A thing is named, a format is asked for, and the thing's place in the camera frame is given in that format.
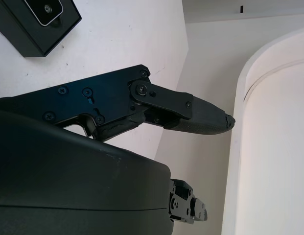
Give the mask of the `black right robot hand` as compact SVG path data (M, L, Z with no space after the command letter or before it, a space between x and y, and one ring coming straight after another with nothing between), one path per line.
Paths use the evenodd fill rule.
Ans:
M170 235L206 221L168 166L107 140L143 123L216 135L235 119L137 65L0 98L0 235Z

